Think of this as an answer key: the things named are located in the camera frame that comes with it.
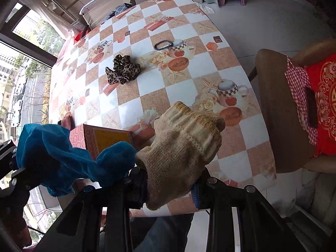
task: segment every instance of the tile floor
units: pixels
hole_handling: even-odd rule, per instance
[[[331,28],[316,17],[316,10],[306,2],[246,0],[246,5],[241,6],[240,0],[226,0],[220,7],[206,6],[214,9],[215,14],[209,14],[209,18],[224,35],[247,75],[255,66],[255,56],[261,48],[292,57],[304,47],[333,35]],[[259,98],[258,79],[252,81],[252,87]],[[298,192],[316,175],[303,169],[277,174],[277,185],[262,193],[280,215],[285,215]],[[195,213],[186,252],[205,251],[208,222],[206,212]]]

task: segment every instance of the metal bolt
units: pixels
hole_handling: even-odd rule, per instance
[[[249,193],[254,193],[255,192],[255,187],[254,186],[247,186],[246,187],[246,190],[247,190],[247,192],[249,192]]]
[[[123,179],[124,184],[129,184],[131,181],[132,181],[132,179],[129,178],[129,177],[126,177],[126,178]]]
[[[217,183],[217,179],[216,179],[215,177],[209,177],[209,178],[207,179],[207,182],[208,182],[209,184],[216,184],[216,183]]]
[[[85,187],[83,188],[83,191],[84,191],[84,192],[91,192],[91,191],[93,191],[94,189],[96,189],[94,186],[89,185],[89,186],[85,186]]]

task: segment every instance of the table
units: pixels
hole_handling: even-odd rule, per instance
[[[155,51],[161,40],[172,48]],[[125,85],[109,85],[105,67],[130,55],[142,72]],[[154,139],[154,120],[176,101],[226,118],[222,146],[207,166],[230,186],[264,190],[276,171],[267,129],[250,82],[229,44],[192,0],[149,0],[106,21],[69,48],[53,67],[49,118],[71,114],[86,123],[129,129],[137,145]],[[196,211],[191,195],[156,211],[164,216]]]

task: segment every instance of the white curtain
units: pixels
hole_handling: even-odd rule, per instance
[[[74,37],[78,34],[75,28],[55,12],[49,10],[42,1],[43,0],[20,0],[21,3],[34,10],[43,20],[49,23],[63,39]]]

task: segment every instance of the red embroidered pillow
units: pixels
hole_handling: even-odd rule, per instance
[[[336,155],[336,54],[306,71],[318,107],[316,152]]]

